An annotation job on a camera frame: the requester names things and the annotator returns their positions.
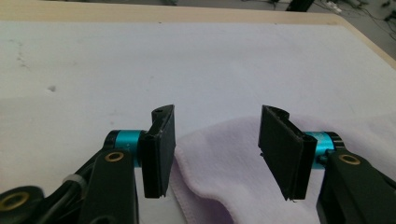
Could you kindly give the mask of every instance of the mounting hole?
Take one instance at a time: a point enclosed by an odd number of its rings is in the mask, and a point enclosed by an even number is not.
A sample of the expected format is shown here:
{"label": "mounting hole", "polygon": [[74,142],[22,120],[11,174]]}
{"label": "mounting hole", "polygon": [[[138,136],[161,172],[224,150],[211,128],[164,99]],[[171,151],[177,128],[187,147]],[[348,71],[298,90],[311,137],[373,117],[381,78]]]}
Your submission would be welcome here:
{"label": "mounting hole", "polygon": [[351,164],[351,165],[359,165],[359,164],[361,164],[361,161],[358,160],[358,158],[356,158],[354,156],[343,154],[343,155],[340,155],[338,158],[341,161],[346,162],[346,163]]}
{"label": "mounting hole", "polygon": [[105,156],[106,161],[120,161],[122,158],[122,152],[111,152]]}
{"label": "mounting hole", "polygon": [[28,199],[29,193],[24,191],[10,194],[0,201],[0,211],[6,212],[15,209],[26,203]]}

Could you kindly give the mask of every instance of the pink towel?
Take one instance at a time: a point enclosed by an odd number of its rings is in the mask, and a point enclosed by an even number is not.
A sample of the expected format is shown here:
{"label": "pink towel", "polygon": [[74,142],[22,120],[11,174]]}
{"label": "pink towel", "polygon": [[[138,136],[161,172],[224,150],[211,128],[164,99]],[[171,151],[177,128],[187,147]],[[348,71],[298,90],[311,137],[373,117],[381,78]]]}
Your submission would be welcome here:
{"label": "pink towel", "polygon": [[[396,178],[396,114],[326,121],[290,111],[290,120],[302,131],[340,134],[351,152]],[[324,170],[312,170],[305,200],[285,202],[260,156],[259,128],[259,117],[241,118],[177,140],[171,187],[189,223],[319,223]]]}

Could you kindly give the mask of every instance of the floor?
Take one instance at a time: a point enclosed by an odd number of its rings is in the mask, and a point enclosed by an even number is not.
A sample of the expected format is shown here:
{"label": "floor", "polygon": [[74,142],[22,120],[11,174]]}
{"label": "floor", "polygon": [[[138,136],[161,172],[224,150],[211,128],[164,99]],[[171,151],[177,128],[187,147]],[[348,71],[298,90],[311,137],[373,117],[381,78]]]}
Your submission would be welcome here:
{"label": "floor", "polygon": [[[278,0],[276,4],[271,0],[80,0],[88,2],[117,3],[117,4],[139,4],[139,5],[173,5],[181,7],[222,7],[242,8],[256,10],[284,11],[290,0]],[[329,8],[327,0],[315,0],[308,12],[336,13],[363,34],[376,43],[388,55],[396,60],[396,19],[386,22],[384,19],[396,9],[396,2],[390,6],[382,7],[387,0],[364,0],[368,4],[360,5],[357,0],[340,0],[337,7],[341,12]]]}

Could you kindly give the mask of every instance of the wooden surface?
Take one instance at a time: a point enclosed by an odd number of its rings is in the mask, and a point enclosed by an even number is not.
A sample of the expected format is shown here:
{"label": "wooden surface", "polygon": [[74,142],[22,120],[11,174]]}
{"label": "wooden surface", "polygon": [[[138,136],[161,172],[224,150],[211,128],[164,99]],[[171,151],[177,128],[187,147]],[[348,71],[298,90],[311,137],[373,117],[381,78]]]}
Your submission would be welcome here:
{"label": "wooden surface", "polygon": [[0,1],[0,21],[264,22],[342,25],[396,69],[396,61],[350,23],[334,14],[206,7],[163,7],[36,0]]}

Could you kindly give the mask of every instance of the white table surface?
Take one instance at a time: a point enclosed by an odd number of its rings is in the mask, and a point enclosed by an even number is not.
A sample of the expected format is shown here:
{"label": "white table surface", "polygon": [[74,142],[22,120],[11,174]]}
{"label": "white table surface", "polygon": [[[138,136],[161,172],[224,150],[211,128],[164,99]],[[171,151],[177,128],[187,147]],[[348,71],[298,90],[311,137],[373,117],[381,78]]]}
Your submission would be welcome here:
{"label": "white table surface", "polygon": [[[342,26],[0,22],[0,191],[46,194],[114,129],[176,106],[177,137],[263,104],[326,119],[396,111],[396,73]],[[183,223],[172,192],[142,223]]]}

